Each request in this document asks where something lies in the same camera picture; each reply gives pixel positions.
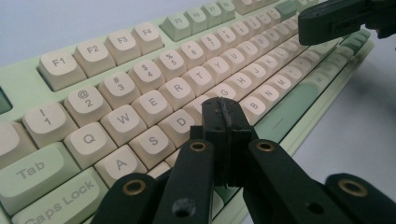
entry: cream keycap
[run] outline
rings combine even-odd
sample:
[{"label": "cream keycap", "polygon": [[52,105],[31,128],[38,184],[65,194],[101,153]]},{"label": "cream keycap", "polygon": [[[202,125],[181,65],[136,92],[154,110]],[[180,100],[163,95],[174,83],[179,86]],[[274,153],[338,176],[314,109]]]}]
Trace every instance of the cream keycap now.
[{"label": "cream keycap", "polygon": [[128,75],[136,84],[140,93],[157,90],[163,83],[165,77],[160,68],[151,60],[145,60],[134,65]]},{"label": "cream keycap", "polygon": [[96,163],[117,148],[98,122],[87,124],[70,133],[64,139],[64,143],[81,169]]},{"label": "cream keycap", "polygon": [[163,48],[163,40],[161,39],[160,32],[151,22],[136,25],[131,34],[143,55]]},{"label": "cream keycap", "polygon": [[176,77],[166,82],[158,91],[165,97],[174,111],[195,98],[192,88],[181,77]]},{"label": "cream keycap", "polygon": [[55,102],[31,109],[22,120],[39,147],[62,141],[78,128],[64,107]]},{"label": "cream keycap", "polygon": [[17,122],[0,121],[0,170],[36,151],[35,144]]},{"label": "cream keycap", "polygon": [[106,77],[99,84],[98,90],[113,109],[128,105],[140,96],[140,91],[124,72],[117,72]]},{"label": "cream keycap", "polygon": [[129,146],[149,170],[175,151],[172,141],[157,125],[139,134]]},{"label": "cream keycap", "polygon": [[64,106],[79,127],[101,119],[111,111],[110,105],[94,86],[86,86],[69,93]]},{"label": "cream keycap", "polygon": [[196,66],[181,76],[190,85],[195,95],[202,95],[215,86],[215,80],[202,66]]},{"label": "cream keycap", "polygon": [[125,175],[130,173],[145,174],[148,171],[128,145],[120,147],[99,160],[95,164],[95,168],[109,187]]},{"label": "cream keycap", "polygon": [[72,54],[64,49],[42,55],[38,70],[54,91],[87,78]]},{"label": "cream keycap", "polygon": [[116,66],[105,45],[89,40],[76,46],[74,57],[87,77],[93,77]]},{"label": "cream keycap", "polygon": [[100,122],[119,147],[148,128],[130,105],[111,111]]},{"label": "cream keycap", "polygon": [[166,119],[163,119],[158,126],[174,143],[175,147],[181,147],[190,138],[190,128],[195,124],[194,119],[185,110],[179,109]]},{"label": "cream keycap", "polygon": [[0,170],[0,201],[13,215],[77,173],[64,145],[50,144]]},{"label": "cream keycap", "polygon": [[159,91],[149,91],[141,95],[132,102],[132,107],[149,127],[173,112],[172,106]]},{"label": "cream keycap", "polygon": [[12,223],[81,223],[96,211],[106,192],[102,179],[88,168],[21,210]]},{"label": "cream keycap", "polygon": [[120,30],[108,35],[105,46],[117,65],[129,62],[142,55],[134,37],[127,30]]}]

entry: keyboard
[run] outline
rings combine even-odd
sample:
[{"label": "keyboard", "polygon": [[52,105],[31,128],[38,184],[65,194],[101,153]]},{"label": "keyboard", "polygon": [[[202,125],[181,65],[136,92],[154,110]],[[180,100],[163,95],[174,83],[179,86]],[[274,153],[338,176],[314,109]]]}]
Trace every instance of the keyboard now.
[{"label": "keyboard", "polygon": [[[118,178],[175,164],[211,97],[293,154],[374,46],[300,45],[317,2],[209,2],[0,68],[0,223],[89,223]],[[215,188],[214,223],[246,213]]]}]

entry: a key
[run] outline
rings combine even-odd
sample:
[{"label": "a key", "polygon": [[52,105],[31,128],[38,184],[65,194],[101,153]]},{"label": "a key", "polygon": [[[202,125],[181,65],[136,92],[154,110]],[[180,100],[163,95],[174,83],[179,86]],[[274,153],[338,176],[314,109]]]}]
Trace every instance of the a key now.
[{"label": "a key", "polygon": [[101,119],[111,111],[110,105],[94,86],[86,86],[69,93],[64,107],[79,127]]},{"label": "a key", "polygon": [[243,73],[235,73],[229,78],[225,79],[225,84],[229,85],[236,92],[236,101],[240,101],[251,91],[253,91],[253,83],[251,79]]},{"label": "a key", "polygon": [[181,77],[181,75],[187,72],[187,65],[174,49],[164,51],[154,62],[160,67],[166,81],[175,77]]},{"label": "a key", "polygon": [[89,40],[76,46],[74,57],[87,77],[93,77],[116,66],[105,45]]},{"label": "a key", "polygon": [[106,192],[102,179],[88,168],[20,211],[12,223],[80,223],[96,211]]},{"label": "a key", "polygon": [[192,34],[189,20],[182,13],[166,17],[161,28],[175,42]]},{"label": "a key", "polygon": [[132,107],[148,127],[170,115],[172,106],[159,91],[149,91],[132,102]]},{"label": "a key", "polygon": [[98,90],[113,109],[128,105],[140,96],[140,91],[124,72],[117,72],[106,77],[100,83]]},{"label": "a key", "polygon": [[238,49],[229,49],[220,57],[230,66],[231,74],[246,66],[245,56]]},{"label": "a key", "polygon": [[201,46],[206,55],[206,60],[216,57],[222,53],[222,45],[221,42],[215,35],[207,34],[201,36],[201,38],[197,41],[197,44]]},{"label": "a key", "polygon": [[22,125],[0,121],[0,170],[36,151]]},{"label": "a key", "polygon": [[165,77],[160,68],[153,61],[145,60],[134,65],[128,75],[134,81],[140,93],[157,90],[163,83]]},{"label": "a key", "polygon": [[157,125],[139,134],[129,146],[149,170],[175,151],[172,141]]},{"label": "a key", "polygon": [[195,94],[191,87],[181,77],[176,77],[166,82],[158,91],[165,97],[174,111],[177,111],[195,98]]},{"label": "a key", "polygon": [[98,122],[87,124],[70,133],[64,139],[64,143],[81,169],[96,163],[117,148]]},{"label": "a key", "polygon": [[192,68],[181,77],[186,80],[197,96],[215,86],[215,80],[202,66]]},{"label": "a key", "polygon": [[181,45],[177,50],[187,65],[187,70],[199,66],[205,62],[204,50],[195,42],[189,41]]},{"label": "a key", "polygon": [[188,9],[184,16],[190,22],[190,27],[193,35],[196,35],[204,30],[207,30],[207,18],[205,13],[198,7]]},{"label": "a key", "polygon": [[78,173],[64,145],[50,144],[0,170],[0,201],[13,215]]},{"label": "a key", "polygon": [[202,65],[210,75],[212,75],[216,84],[231,75],[230,65],[221,57],[214,57]]},{"label": "a key", "polygon": [[63,49],[42,55],[38,70],[54,91],[87,78],[70,52]]},{"label": "a key", "polygon": [[206,3],[201,6],[201,10],[206,14],[207,27],[212,28],[222,23],[221,9],[216,3]]},{"label": "a key", "polygon": [[131,32],[143,55],[163,47],[158,28],[151,22],[138,24]]},{"label": "a key", "polygon": [[194,119],[185,110],[179,109],[172,115],[163,119],[158,126],[174,143],[175,147],[181,147],[190,138],[190,127],[195,124]]},{"label": "a key", "polygon": [[158,176],[162,175],[166,171],[168,171],[171,167],[164,161],[160,162],[156,167],[152,168],[149,172],[148,175],[150,175],[153,178],[157,178]]},{"label": "a key", "polygon": [[78,128],[64,107],[54,102],[31,109],[22,120],[39,147],[62,141]]},{"label": "a key", "polygon": [[127,30],[120,30],[108,35],[105,46],[117,65],[129,62],[142,55],[134,37]]},{"label": "a key", "polygon": [[206,95],[200,95],[195,100],[183,106],[183,109],[194,119],[195,125],[202,125],[202,103],[207,99],[209,97]]},{"label": "a key", "polygon": [[211,90],[207,91],[205,95],[208,98],[213,98],[213,97],[224,97],[228,99],[232,99],[235,101],[238,101],[236,91],[227,85],[226,83],[220,83],[219,85],[215,86]]},{"label": "a key", "polygon": [[257,97],[248,96],[239,103],[250,125],[254,125],[267,112],[265,104]]},{"label": "a key", "polygon": [[95,164],[95,169],[111,187],[121,177],[130,173],[145,174],[148,169],[128,145],[110,153]]},{"label": "a key", "polygon": [[130,105],[111,111],[100,122],[119,147],[148,128]]}]

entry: background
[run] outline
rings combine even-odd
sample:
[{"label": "background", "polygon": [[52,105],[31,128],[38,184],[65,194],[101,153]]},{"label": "background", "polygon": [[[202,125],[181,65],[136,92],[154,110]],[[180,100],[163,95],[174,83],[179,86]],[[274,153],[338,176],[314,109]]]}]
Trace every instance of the background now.
[{"label": "background", "polygon": [[[207,2],[2,0],[0,66]],[[375,48],[293,158],[319,182],[349,173],[396,201],[396,36],[372,39]]]}]

